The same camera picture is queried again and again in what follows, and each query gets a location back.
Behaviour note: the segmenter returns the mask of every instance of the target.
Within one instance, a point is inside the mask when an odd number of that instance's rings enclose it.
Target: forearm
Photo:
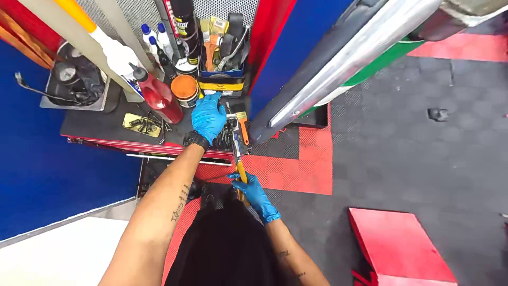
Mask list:
[[[130,219],[100,285],[160,285],[166,252],[204,149],[191,144],[157,178]]]
[[[265,228],[279,261],[300,280],[302,285],[329,285],[321,270],[298,244],[281,219],[266,224]]]

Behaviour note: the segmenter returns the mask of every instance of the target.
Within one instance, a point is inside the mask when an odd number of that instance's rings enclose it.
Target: white bottle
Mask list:
[[[173,58],[173,48],[171,47],[171,42],[169,41],[168,33],[166,32],[166,28],[164,27],[164,24],[159,23],[157,24],[157,40],[159,43],[161,43],[162,47],[161,49],[166,53],[169,59]]]
[[[99,27],[90,33],[90,36],[101,45],[109,68],[125,80],[143,98],[141,89],[132,75],[133,69],[129,65],[129,63],[140,65],[136,53],[131,48],[108,37]]]
[[[143,42],[145,42],[146,46],[150,49],[150,37],[154,37],[157,39],[157,34],[150,29],[150,27],[147,24],[141,25],[141,31],[143,32]]]
[[[155,44],[158,45],[157,43],[157,40],[155,39],[154,36],[150,36],[150,38],[148,38],[148,41],[150,43],[150,53],[153,54],[153,57],[155,58],[155,61],[159,64],[159,66],[161,65],[161,62],[159,61],[158,59],[158,54],[157,54],[157,46]]]

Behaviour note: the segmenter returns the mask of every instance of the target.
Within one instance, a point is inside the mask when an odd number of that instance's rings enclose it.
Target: orange paint brush handle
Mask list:
[[[245,128],[245,122],[247,122],[247,118],[239,118],[238,122],[240,122],[240,125],[242,127],[243,142],[245,143],[245,145],[249,145],[249,135],[247,134],[247,128]]]
[[[210,42],[206,42],[204,45],[206,49],[206,70],[211,72],[213,71],[213,52],[215,51],[215,48],[217,48],[217,45]]]

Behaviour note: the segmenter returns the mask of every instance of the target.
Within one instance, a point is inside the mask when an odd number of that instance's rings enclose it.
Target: black pants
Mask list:
[[[286,285],[265,228],[238,200],[201,209],[183,237],[165,286]]]

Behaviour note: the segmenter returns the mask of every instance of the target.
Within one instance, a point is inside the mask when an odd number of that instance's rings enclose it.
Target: black wristwatch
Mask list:
[[[196,130],[187,133],[187,135],[183,138],[183,145],[185,147],[189,146],[192,143],[196,143],[199,146],[203,147],[203,149],[205,149],[205,153],[208,151],[208,148],[210,148],[210,142],[208,142],[208,140],[205,137],[201,136]]]

